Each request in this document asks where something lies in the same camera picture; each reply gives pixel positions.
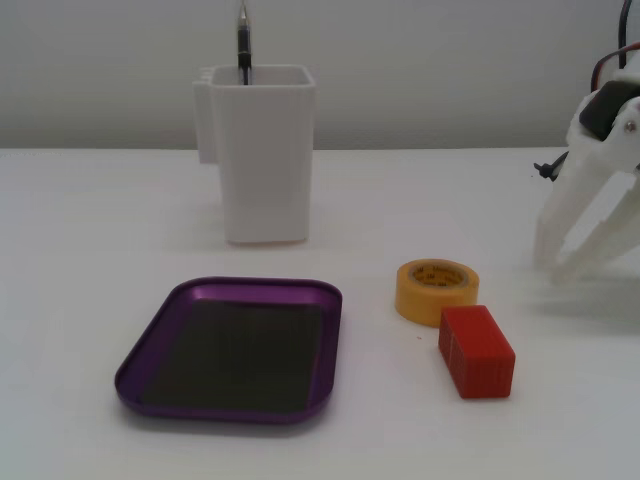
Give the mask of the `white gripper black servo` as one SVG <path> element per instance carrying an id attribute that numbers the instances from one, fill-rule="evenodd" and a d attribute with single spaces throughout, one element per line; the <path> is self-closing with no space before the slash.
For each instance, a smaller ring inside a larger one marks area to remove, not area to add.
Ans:
<path id="1" fill-rule="evenodd" d="M 630 54 L 625 67 L 601 80 L 609 60 Z M 567 132 L 568 151 L 541 170 L 555 182 L 537 220 L 534 263 L 552 267 L 554 283 L 566 283 L 639 246 L 639 47 L 605 55 L 594 66 L 591 92 L 579 104 Z M 569 231 L 614 173 L 633 173 L 633 184 L 608 217 L 562 261 Z"/>

